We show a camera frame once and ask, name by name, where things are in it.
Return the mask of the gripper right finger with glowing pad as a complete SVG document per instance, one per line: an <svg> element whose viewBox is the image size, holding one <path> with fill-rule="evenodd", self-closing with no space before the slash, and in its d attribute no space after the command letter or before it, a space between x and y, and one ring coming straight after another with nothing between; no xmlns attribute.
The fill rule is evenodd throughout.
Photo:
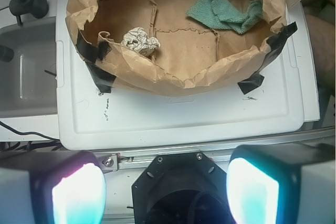
<svg viewBox="0 0 336 224"><path fill-rule="evenodd" d="M335 146L240 145L226 191L237 223L335 223Z"/></svg>

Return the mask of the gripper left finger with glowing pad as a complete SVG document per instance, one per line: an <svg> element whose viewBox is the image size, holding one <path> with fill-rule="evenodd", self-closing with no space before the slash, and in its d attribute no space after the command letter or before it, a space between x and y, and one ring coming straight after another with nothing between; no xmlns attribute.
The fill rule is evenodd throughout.
<svg viewBox="0 0 336 224"><path fill-rule="evenodd" d="M1 223L101 223L105 204L91 152L1 153Z"/></svg>

